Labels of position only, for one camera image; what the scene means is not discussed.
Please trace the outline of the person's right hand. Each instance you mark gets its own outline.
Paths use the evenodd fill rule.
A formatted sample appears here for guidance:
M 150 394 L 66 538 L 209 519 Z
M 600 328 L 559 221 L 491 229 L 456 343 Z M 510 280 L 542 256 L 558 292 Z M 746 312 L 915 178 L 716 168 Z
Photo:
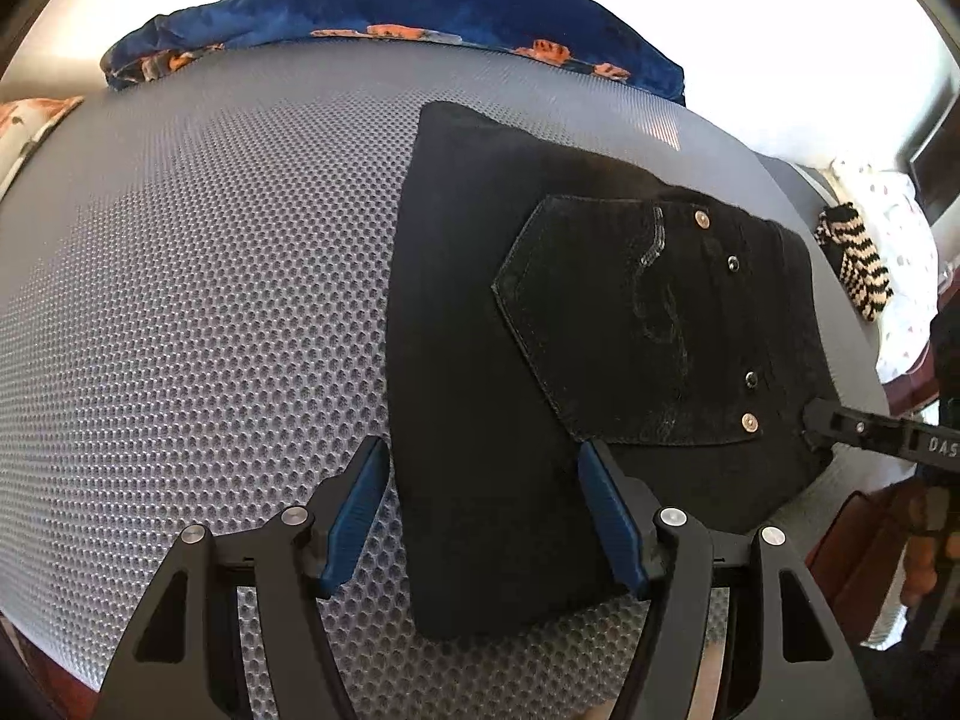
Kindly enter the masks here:
M 900 603 L 907 608 L 918 606 L 937 585 L 935 561 L 942 541 L 940 532 L 946 525 L 949 493 L 946 488 L 919 484 L 908 499 L 910 534 L 903 553 L 903 585 Z

